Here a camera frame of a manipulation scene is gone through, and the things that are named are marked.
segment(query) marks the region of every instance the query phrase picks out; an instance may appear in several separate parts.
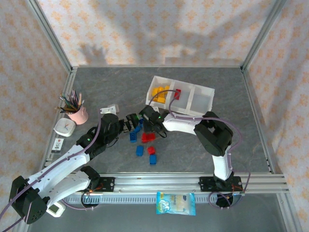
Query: white alarm clock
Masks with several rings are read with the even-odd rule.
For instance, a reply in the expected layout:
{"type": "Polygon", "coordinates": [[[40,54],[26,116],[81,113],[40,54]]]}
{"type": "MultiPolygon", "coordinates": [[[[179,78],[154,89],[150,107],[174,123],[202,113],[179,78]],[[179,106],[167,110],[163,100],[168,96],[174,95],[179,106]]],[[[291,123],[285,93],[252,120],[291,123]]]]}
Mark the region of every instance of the white alarm clock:
{"type": "Polygon", "coordinates": [[[56,123],[54,127],[54,131],[59,135],[62,135],[64,137],[69,137],[73,134],[75,127],[76,125],[74,121],[63,117],[59,119],[59,121],[56,123]]]}

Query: snack bag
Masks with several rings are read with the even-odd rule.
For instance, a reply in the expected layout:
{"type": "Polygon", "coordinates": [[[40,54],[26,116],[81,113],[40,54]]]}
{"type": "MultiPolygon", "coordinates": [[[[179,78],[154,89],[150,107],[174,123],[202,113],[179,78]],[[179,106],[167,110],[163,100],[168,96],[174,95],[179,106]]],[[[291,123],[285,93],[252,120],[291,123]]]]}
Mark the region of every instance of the snack bag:
{"type": "Polygon", "coordinates": [[[194,193],[156,194],[156,214],[196,215],[194,193]]]}

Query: plastic compartment tray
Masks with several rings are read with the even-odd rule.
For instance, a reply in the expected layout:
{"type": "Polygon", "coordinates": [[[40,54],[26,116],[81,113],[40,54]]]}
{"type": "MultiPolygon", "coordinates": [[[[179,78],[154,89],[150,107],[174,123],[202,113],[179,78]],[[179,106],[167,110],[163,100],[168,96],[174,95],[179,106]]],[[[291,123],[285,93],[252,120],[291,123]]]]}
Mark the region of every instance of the plastic compartment tray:
{"type": "MultiPolygon", "coordinates": [[[[146,104],[149,104],[152,98],[152,90],[155,87],[169,86],[169,89],[180,89],[181,94],[179,100],[175,100],[171,106],[171,110],[177,113],[200,116],[212,109],[212,101],[214,89],[204,86],[194,85],[183,81],[154,76],[147,92],[146,104]]],[[[151,106],[157,106],[161,109],[169,109],[169,103],[174,98],[174,92],[168,92],[165,104],[155,101],[151,102],[151,106]]]]}

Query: robotic arm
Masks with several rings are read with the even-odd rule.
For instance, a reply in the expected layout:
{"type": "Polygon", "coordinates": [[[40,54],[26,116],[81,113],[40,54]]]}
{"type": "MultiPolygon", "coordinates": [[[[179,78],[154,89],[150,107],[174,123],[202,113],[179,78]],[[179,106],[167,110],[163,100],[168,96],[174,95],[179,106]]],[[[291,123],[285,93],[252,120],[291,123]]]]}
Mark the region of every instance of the robotic arm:
{"type": "MultiPolygon", "coordinates": [[[[146,106],[140,115],[149,124],[149,130],[160,133],[161,131],[181,131],[194,134],[198,137],[205,150],[212,155],[214,176],[218,181],[227,180],[232,171],[228,167],[227,153],[232,144],[233,132],[223,122],[214,120],[185,120],[178,119],[191,116],[178,114],[159,114],[151,106],[146,106]]],[[[202,117],[218,117],[214,112],[207,112],[202,117]]]]}
{"type": "MultiPolygon", "coordinates": [[[[189,121],[177,119],[167,112],[160,114],[151,106],[144,107],[140,115],[144,119],[143,125],[148,127],[150,131],[157,133],[182,131],[195,134],[206,151],[212,155],[215,167],[213,179],[216,186],[219,189],[224,189],[228,185],[230,178],[233,177],[233,172],[228,168],[227,162],[227,153],[232,143],[233,132],[225,123],[214,120],[189,121]]],[[[217,115],[213,112],[207,112],[204,117],[217,117],[217,115]]],[[[138,123],[139,118],[136,114],[126,116],[126,121],[119,120],[114,114],[105,114],[101,119],[100,128],[91,128],[52,165],[28,179],[24,179],[22,176],[16,178],[12,183],[10,199],[27,185],[37,180],[43,173],[46,173],[51,166],[58,163],[39,182],[22,194],[12,204],[12,207],[27,224],[31,224],[42,217],[46,210],[57,201],[80,190],[94,190],[99,184],[100,175],[89,166],[83,167],[73,177],[65,177],[105,151],[107,145],[117,140],[120,133],[129,132],[132,127],[136,128],[138,123]],[[84,153],[69,159],[70,155],[83,150],[91,143],[97,130],[99,130],[99,134],[95,142],[84,153]]]]}

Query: pen holder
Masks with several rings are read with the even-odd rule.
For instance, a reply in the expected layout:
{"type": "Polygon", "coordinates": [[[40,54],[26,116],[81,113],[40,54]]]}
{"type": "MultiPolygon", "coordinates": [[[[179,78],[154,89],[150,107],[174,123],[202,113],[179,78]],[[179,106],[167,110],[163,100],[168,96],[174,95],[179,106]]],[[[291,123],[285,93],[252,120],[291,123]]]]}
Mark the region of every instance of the pen holder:
{"type": "Polygon", "coordinates": [[[76,125],[81,125],[88,120],[88,113],[86,112],[86,108],[83,106],[76,113],[67,115],[76,123],[76,125]]]}

